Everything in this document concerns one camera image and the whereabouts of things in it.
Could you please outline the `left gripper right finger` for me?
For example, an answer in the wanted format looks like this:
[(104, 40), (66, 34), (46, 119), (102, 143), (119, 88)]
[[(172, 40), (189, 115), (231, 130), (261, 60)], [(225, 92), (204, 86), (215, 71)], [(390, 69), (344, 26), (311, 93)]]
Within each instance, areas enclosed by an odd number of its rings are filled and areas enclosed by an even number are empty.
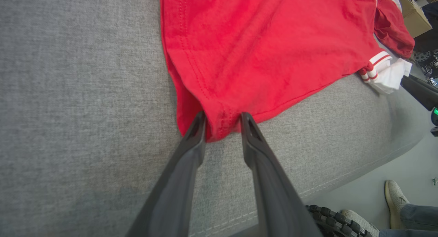
[(243, 156), (253, 174), (260, 237), (320, 237), (305, 208), (253, 117), (241, 114)]

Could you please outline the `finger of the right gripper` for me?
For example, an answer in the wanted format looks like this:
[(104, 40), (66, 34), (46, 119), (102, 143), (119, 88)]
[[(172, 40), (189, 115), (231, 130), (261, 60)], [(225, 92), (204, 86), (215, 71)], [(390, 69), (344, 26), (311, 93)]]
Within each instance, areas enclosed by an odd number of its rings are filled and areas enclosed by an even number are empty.
[(438, 89), (416, 76), (403, 76), (401, 86), (428, 111), (438, 107)]

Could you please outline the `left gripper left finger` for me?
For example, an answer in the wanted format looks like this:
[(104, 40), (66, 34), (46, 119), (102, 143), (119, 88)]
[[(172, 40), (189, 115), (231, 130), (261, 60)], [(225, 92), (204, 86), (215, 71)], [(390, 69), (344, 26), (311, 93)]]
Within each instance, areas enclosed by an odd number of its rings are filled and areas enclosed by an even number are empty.
[(197, 170), (205, 156), (206, 116), (199, 112), (180, 141), (128, 237), (187, 237)]

